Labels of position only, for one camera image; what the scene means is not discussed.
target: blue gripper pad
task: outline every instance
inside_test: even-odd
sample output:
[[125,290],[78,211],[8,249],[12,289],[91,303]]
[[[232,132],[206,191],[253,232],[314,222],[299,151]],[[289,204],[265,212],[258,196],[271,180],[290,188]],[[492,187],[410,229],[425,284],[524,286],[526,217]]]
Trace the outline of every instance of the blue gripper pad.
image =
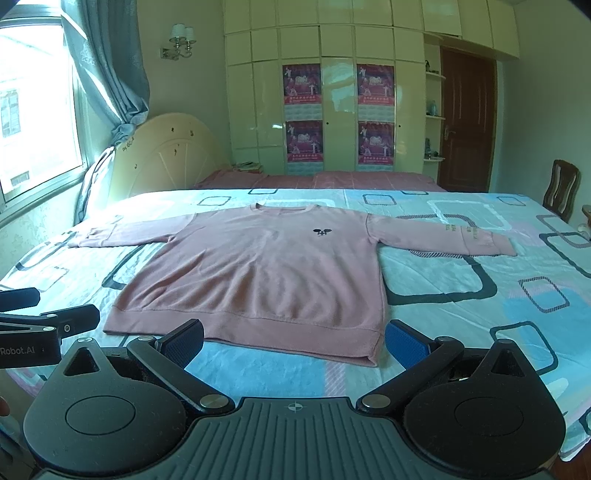
[[407,370],[431,353],[431,339],[398,320],[388,323],[384,337],[390,355]]

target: window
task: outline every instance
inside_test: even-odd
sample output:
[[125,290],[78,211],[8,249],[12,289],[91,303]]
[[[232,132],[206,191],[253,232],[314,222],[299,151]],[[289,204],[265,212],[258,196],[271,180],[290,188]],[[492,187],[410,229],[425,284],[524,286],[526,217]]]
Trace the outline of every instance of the window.
[[10,137],[21,131],[16,90],[0,96],[0,120],[2,121],[3,137]]
[[58,5],[24,0],[0,21],[0,220],[85,172],[75,108],[82,91]]

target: wooden door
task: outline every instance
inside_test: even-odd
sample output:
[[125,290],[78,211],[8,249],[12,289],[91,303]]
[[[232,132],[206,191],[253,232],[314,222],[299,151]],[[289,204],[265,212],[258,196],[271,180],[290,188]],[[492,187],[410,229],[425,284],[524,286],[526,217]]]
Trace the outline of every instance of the wooden door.
[[496,65],[441,49],[443,138],[439,185],[450,192],[487,192],[496,117]]

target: headboard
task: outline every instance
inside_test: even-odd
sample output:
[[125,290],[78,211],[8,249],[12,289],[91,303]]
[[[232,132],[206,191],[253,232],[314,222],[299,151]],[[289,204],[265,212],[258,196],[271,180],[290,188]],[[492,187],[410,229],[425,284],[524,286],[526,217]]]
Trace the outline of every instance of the headboard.
[[230,163],[203,122],[165,113],[117,147],[107,204],[147,192],[184,190]]

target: chair back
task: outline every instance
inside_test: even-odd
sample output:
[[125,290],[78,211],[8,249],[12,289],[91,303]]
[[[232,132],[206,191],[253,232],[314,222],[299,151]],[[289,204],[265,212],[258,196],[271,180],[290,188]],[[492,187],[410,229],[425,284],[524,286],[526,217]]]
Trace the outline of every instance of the chair back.
[[544,195],[544,208],[568,222],[573,213],[574,196],[580,183],[580,172],[572,163],[554,160],[552,178]]

